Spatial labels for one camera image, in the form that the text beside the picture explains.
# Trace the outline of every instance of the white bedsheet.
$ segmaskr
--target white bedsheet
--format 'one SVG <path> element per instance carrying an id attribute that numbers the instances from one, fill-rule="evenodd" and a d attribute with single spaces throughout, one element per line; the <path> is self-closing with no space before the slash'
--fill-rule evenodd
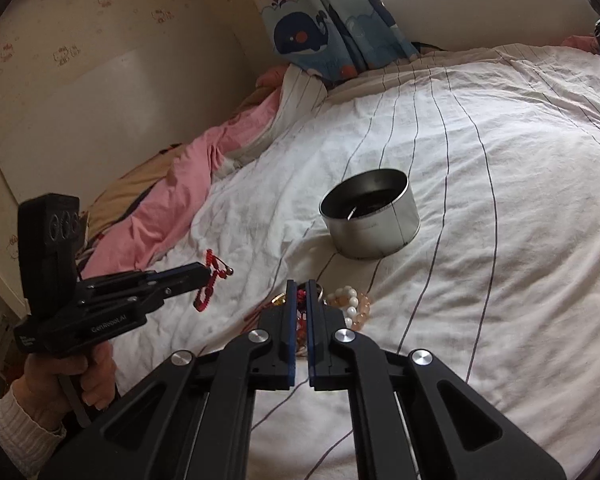
<path id="1" fill-rule="evenodd" d="M 221 348 L 287 278 L 319 277 L 328 292 L 370 289 L 364 333 L 430 349 L 575 478 L 600 448 L 600 58 L 518 44 L 435 53 L 322 92 L 287 73 L 273 144 L 214 184 L 155 265 L 211 248 L 235 275 L 205 312 L 183 295 L 118 338 L 121 389 L 172 351 Z M 291 121 L 303 100 L 314 111 Z M 318 204 L 378 166 L 410 174 L 420 233 L 382 260 L 347 260 Z M 291 395 L 258 394 L 252 480 L 356 478 L 346 393 L 313 392 L 306 374 L 299 362 Z"/>

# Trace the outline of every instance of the red string bracelet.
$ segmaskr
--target red string bracelet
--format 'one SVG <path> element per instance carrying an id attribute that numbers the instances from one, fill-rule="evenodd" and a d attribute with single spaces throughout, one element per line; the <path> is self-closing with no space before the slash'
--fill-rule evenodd
<path id="1" fill-rule="evenodd" d="M 205 288 L 198 289 L 196 299 L 193 301 L 193 306 L 198 312 L 202 312 L 207 308 L 209 301 L 214 294 L 214 285 L 216 284 L 216 280 L 218 278 L 221 280 L 226 280 L 228 276 L 231 276 L 234 273 L 234 270 L 224 263 L 224 261 L 218 258 L 211 249 L 206 250 L 205 265 L 209 269 L 213 269 L 213 273 L 211 274 L 211 278 L 209 278 L 209 282 L 206 284 Z"/>

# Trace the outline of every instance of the human hand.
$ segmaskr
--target human hand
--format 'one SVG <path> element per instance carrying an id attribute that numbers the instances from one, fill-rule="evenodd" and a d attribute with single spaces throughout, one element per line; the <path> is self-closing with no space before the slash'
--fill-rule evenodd
<path id="1" fill-rule="evenodd" d="M 31 354 L 24 366 L 24 375 L 13 382 L 12 391 L 18 404 L 36 423 L 48 431 L 60 427 L 62 418 L 71 411 L 56 375 L 79 375 L 83 389 L 82 400 L 99 410 L 106 408 L 115 395 L 116 365 L 109 342 L 92 350 L 93 363 L 83 355 L 55 359 Z"/>

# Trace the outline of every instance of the metal canister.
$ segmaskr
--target metal canister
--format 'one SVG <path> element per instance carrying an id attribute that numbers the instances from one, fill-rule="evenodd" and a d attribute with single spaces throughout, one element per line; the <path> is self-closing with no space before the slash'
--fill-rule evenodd
<path id="1" fill-rule="evenodd" d="M 400 170 L 371 170 L 344 180 L 322 199 L 320 214 L 347 258 L 388 256 L 420 229 L 411 183 Z"/>

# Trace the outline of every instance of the whale curtain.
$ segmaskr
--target whale curtain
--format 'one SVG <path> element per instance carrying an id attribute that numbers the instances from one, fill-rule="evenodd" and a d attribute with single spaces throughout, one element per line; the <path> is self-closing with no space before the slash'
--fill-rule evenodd
<path id="1" fill-rule="evenodd" d="M 416 48 L 381 0 L 255 0 L 275 52 L 337 84 Z"/>

